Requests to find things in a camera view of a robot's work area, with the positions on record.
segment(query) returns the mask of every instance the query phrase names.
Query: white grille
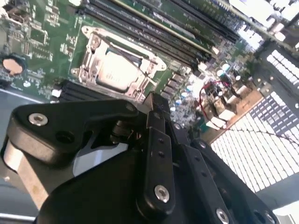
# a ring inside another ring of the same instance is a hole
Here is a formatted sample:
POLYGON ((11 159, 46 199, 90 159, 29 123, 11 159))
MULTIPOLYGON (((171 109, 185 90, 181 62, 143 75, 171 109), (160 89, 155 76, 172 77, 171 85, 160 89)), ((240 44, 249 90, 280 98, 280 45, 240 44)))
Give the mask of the white grille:
POLYGON ((212 149, 253 191, 299 172, 299 120, 272 93, 212 143, 212 149))
POLYGON ((267 57, 267 61, 274 65, 275 68, 293 85, 299 83, 299 68, 286 59, 277 50, 274 50, 272 54, 267 57))

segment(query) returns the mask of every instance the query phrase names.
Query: bracket hole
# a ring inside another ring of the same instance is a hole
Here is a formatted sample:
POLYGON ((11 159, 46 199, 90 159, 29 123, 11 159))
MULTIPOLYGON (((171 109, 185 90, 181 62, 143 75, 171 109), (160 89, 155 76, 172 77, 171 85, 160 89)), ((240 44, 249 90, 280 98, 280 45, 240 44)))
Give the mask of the bracket hole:
POLYGON ((266 220, 264 219, 264 217, 261 215, 261 213, 259 213, 258 211, 254 211, 255 216, 257 217, 257 219, 261 222, 261 223, 266 223, 266 220))
POLYGON ((55 137, 57 141, 63 144, 71 144, 75 140, 74 134, 66 131, 57 132, 55 137))
POLYGON ((162 158, 165 157, 165 154, 164 154, 164 152, 162 152, 162 151, 159 151, 158 154, 159 154, 159 156, 162 157, 162 158))
POLYGON ((207 175, 204 171, 201 171, 201 175, 203 175, 204 177, 207 177, 207 175))

